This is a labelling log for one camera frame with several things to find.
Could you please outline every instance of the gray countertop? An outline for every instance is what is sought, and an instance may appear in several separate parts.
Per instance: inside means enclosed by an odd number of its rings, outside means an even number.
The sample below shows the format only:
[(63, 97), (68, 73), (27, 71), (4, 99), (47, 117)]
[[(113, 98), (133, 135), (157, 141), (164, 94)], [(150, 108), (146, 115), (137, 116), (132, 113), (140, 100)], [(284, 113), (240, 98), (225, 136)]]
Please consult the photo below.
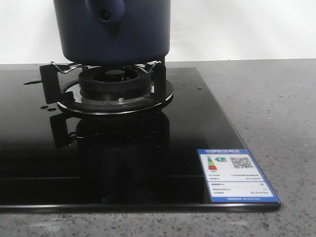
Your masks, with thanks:
[[(198, 69), (281, 198), (281, 209), (1, 214), (1, 237), (316, 236), (316, 60), (172, 62), (167, 66)], [(17, 68), (0, 65), (0, 70)]]

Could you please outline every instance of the energy efficiency label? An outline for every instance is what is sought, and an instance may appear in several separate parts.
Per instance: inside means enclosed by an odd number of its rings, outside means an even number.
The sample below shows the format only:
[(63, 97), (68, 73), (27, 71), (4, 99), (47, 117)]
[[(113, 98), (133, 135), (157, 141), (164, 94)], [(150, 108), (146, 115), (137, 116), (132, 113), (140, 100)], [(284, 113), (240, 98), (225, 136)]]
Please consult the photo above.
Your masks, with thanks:
[(199, 149), (198, 154), (212, 202), (279, 202), (247, 149)]

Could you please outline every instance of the glass surface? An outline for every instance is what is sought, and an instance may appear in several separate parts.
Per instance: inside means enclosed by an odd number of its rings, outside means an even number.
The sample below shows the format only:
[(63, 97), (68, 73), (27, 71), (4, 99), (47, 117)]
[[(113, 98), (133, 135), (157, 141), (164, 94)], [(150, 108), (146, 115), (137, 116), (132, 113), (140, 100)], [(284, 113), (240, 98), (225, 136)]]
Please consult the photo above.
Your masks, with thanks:
[[(59, 75), (61, 85), (80, 70)], [(167, 69), (162, 111), (75, 118), (46, 105), (38, 70), (0, 71), (0, 210), (251, 210), (212, 203), (197, 149), (244, 145), (195, 68)]]

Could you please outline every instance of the blue kettle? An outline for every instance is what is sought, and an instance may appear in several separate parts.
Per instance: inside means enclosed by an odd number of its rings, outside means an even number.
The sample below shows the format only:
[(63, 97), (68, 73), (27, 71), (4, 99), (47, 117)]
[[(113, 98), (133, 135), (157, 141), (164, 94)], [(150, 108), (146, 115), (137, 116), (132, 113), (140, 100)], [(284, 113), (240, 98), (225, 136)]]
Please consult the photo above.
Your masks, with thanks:
[(54, 0), (64, 56), (84, 65), (130, 65), (170, 48), (171, 0)]

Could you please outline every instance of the gas burner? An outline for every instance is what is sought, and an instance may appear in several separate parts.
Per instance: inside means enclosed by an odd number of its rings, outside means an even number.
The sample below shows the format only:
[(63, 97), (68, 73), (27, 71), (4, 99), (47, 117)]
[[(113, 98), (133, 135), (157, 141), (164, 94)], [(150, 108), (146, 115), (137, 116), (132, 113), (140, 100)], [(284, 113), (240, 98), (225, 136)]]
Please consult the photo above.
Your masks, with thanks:
[[(46, 102), (80, 115), (127, 114), (168, 105), (173, 86), (164, 63), (129, 66), (51, 65), (40, 67)], [(57, 72), (82, 68), (79, 78), (60, 89)]]

